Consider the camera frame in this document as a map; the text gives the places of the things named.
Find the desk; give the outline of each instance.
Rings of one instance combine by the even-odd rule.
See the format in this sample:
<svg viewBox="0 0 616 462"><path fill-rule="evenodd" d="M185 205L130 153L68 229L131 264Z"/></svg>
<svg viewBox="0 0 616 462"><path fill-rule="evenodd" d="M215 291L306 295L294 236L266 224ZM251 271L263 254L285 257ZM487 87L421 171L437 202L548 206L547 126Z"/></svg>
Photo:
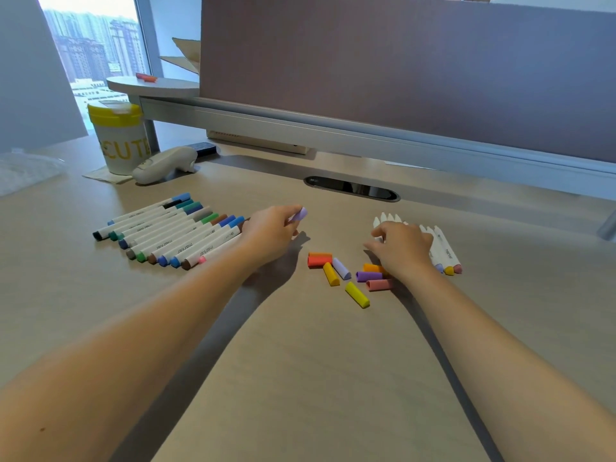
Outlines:
<svg viewBox="0 0 616 462"><path fill-rule="evenodd" d="M358 270L383 210L442 227L465 266L451 281L616 410L616 246L592 234L612 202L342 155L221 149L197 174L147 187L82 178L103 164L92 137L40 151L70 168L0 201L0 384L185 275L129 262L90 234L113 216L191 192L237 216L299 202L309 209L305 235L275 267L278 282L262 274L235 295L117 460L488 460L416 305L381 292L361 310L305 268L312 250L334 251ZM297 179L302 171L380 181L403 199L316 190Z"/></svg>

